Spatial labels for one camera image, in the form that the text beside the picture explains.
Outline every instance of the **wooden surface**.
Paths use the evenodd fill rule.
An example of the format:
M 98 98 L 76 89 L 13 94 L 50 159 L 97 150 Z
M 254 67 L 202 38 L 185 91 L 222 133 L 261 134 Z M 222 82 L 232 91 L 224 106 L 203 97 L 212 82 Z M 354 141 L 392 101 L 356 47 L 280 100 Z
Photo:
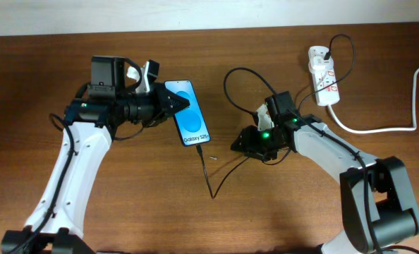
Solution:
M 409 125 L 419 23 L 0 37 L 0 241 L 6 230 L 22 229 L 39 202 L 61 142 L 48 113 L 61 114 L 90 79 L 92 55 L 127 56 L 139 64 L 154 59 L 161 64 L 159 80 L 193 82 L 212 136 L 203 148 L 216 186 L 242 160 L 229 147 L 253 122 L 225 98 L 226 72 L 253 68 L 278 91 L 295 96 L 304 89 L 300 101 L 310 91 L 308 47 L 328 45 L 339 32 L 353 37 L 358 54 L 339 86 L 339 118 L 357 129 Z M 351 62 L 349 43 L 337 40 L 333 56 L 340 77 Z M 230 77 L 229 93 L 249 109 L 270 95 L 241 72 Z M 419 203 L 419 79 L 417 105 L 418 130 L 407 133 L 347 133 L 313 99 L 303 113 L 319 116 L 366 152 L 402 159 Z M 138 128 L 126 124 L 119 134 Z M 247 161 L 211 200 L 195 148 L 181 145 L 169 120 L 111 146 L 90 195 L 84 239 L 95 250 L 254 253 L 316 246 L 341 228 L 339 187 L 297 154 L 275 167 Z M 403 243 L 419 248 L 419 236 Z

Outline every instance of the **white power strip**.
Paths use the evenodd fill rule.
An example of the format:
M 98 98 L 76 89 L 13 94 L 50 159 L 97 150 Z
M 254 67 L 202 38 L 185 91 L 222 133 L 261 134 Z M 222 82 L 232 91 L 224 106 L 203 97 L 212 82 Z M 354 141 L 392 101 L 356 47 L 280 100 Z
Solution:
M 336 81 L 334 71 L 334 60 L 330 57 L 329 60 L 324 60 L 325 54 L 329 51 L 323 46 L 313 46 L 308 50 L 308 68 L 312 73 L 313 87 L 315 91 L 330 85 L 316 93 L 316 102 L 319 106 L 328 106 L 339 101 L 338 85 L 331 85 Z

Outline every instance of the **smartphone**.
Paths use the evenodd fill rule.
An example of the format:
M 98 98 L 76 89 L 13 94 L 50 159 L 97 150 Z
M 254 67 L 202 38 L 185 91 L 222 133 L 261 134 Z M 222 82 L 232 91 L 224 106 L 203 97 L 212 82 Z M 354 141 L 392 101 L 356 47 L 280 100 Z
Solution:
M 174 94 L 189 100 L 190 106 L 174 115 L 181 143 L 190 146 L 209 142 L 210 133 L 200 111 L 193 84 L 189 80 L 166 81 L 164 84 Z

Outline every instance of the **white wall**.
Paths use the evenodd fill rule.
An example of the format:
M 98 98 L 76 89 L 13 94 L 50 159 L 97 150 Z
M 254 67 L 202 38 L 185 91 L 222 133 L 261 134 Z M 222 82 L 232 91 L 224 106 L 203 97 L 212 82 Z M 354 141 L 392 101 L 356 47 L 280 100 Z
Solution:
M 0 0 L 0 35 L 419 21 L 419 0 Z

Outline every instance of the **blue phone screen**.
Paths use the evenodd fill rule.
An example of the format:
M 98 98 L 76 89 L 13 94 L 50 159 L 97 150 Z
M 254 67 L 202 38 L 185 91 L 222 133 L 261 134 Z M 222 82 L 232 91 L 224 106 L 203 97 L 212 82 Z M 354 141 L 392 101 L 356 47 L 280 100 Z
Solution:
M 189 100 L 190 106 L 175 114 L 175 123 L 183 145 L 197 145 L 210 141 L 207 125 L 189 80 L 166 81 L 166 88 Z

